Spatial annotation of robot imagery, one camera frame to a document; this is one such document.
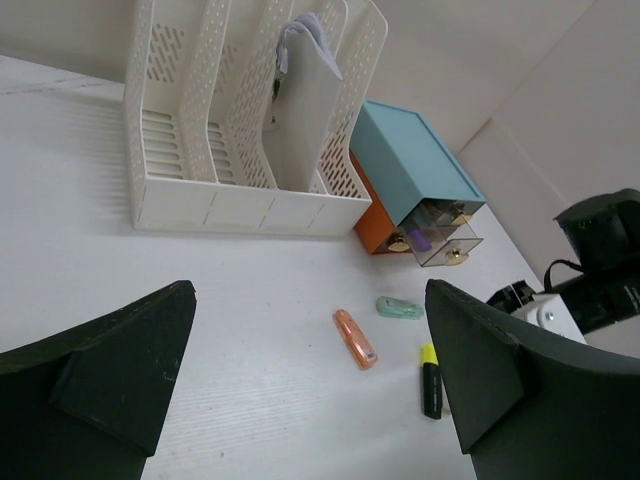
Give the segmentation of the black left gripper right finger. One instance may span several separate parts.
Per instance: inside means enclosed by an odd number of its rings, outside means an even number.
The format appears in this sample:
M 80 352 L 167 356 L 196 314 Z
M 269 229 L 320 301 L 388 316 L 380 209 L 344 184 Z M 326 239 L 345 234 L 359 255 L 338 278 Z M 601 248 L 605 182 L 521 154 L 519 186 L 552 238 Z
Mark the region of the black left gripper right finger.
M 425 308 L 479 479 L 636 479 L 639 361 L 564 338 L 444 281 Z

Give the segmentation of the clear drawer gold handle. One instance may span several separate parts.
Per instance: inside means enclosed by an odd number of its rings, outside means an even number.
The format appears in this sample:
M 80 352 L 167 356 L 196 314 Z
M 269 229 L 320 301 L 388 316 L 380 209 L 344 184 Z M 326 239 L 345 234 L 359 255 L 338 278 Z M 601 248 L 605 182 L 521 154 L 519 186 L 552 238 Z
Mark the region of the clear drawer gold handle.
M 423 199 L 399 226 L 419 265 L 456 266 L 465 262 L 483 241 L 470 225 L 482 206 L 482 202 L 475 201 Z M 429 236 L 430 251 L 417 252 L 412 248 L 408 233 L 414 228 L 424 230 Z

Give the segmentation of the yellow highlighter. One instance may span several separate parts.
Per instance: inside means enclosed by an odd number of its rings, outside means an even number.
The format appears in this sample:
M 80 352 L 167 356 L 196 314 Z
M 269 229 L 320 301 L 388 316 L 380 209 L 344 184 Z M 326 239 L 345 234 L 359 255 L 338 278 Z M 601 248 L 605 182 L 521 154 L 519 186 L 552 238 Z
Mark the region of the yellow highlighter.
M 421 353 L 422 411 L 432 419 L 442 418 L 442 378 L 436 350 L 433 344 L 425 344 Z

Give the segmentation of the white spiral notebook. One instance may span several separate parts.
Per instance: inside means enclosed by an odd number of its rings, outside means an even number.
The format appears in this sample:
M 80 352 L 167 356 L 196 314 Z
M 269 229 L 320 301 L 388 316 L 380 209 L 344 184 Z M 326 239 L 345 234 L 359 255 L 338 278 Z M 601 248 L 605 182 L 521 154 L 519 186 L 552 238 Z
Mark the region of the white spiral notebook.
M 320 18 L 305 12 L 276 44 L 264 148 L 278 188 L 308 192 L 328 137 L 343 76 Z

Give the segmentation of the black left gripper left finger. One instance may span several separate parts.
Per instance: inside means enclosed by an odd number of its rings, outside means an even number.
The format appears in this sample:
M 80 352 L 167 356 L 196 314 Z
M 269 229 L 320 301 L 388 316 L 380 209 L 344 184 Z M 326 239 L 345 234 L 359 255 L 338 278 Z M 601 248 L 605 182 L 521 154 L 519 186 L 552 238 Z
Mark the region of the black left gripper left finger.
M 138 479 L 157 449 L 196 312 L 179 280 L 1 355 L 4 479 Z

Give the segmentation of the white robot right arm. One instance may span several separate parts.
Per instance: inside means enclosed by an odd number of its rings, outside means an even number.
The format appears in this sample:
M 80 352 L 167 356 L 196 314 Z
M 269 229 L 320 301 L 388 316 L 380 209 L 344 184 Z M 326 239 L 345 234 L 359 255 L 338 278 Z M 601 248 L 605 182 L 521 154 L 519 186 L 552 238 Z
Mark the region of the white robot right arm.
M 578 261 L 558 259 L 578 276 L 553 284 L 543 277 L 544 294 L 558 294 L 583 334 L 639 314 L 639 192 L 626 188 L 582 200 L 555 221 Z

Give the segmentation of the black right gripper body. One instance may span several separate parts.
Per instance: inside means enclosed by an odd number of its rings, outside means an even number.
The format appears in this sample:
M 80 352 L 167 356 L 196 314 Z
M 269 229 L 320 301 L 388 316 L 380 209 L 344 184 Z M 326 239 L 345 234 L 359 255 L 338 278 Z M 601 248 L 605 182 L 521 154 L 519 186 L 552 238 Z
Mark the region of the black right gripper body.
M 533 300 L 535 291 L 524 281 L 520 280 L 494 293 L 487 304 L 508 314 L 512 314 Z

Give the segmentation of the purple highlighter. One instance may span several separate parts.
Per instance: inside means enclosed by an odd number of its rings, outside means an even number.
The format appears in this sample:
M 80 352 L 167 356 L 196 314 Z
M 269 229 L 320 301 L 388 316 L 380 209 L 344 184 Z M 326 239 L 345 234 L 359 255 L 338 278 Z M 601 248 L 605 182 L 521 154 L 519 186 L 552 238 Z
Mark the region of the purple highlighter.
M 432 242 L 424 230 L 420 228 L 411 229 L 408 238 L 412 248 L 417 252 L 428 252 L 432 249 Z

